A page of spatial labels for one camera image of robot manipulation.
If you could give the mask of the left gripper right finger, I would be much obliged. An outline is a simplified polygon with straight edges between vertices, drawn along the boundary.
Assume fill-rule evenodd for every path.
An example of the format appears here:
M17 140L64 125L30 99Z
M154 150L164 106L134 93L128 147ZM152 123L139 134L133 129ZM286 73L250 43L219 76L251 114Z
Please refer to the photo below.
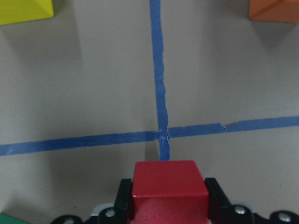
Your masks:
M215 178L205 178L209 193L208 218L212 224L227 224L231 202Z

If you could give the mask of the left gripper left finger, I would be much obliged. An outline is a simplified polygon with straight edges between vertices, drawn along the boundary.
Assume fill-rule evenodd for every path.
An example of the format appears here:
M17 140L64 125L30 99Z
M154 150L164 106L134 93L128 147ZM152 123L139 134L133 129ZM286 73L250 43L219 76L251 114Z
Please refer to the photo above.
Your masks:
M132 180L122 179L114 202L117 224L130 224L133 219Z

